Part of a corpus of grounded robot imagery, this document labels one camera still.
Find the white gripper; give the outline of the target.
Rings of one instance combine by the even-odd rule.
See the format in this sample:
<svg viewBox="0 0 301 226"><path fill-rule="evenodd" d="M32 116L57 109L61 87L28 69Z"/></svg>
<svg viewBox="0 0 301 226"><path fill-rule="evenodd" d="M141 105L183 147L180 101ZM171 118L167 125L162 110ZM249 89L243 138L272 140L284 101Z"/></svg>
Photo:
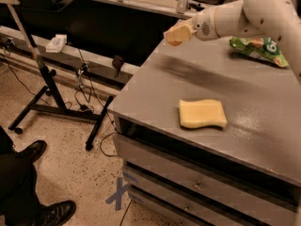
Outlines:
<svg viewBox="0 0 301 226"><path fill-rule="evenodd" d="M180 21L164 33L166 41L191 40L195 29L195 37L199 40L217 40L219 38L215 27L217 7L209 7L200 11L194 18Z"/></svg>

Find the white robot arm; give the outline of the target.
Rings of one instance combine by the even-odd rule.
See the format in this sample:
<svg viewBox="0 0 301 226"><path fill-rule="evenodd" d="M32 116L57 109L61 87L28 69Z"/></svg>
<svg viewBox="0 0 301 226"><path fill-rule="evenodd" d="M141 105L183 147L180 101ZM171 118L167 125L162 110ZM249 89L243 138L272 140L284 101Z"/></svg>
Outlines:
<svg viewBox="0 0 301 226"><path fill-rule="evenodd" d="M164 33L173 46L194 37L217 40L229 36L272 39L301 82L301 19L291 0L237 0L209 7Z"/></svg>

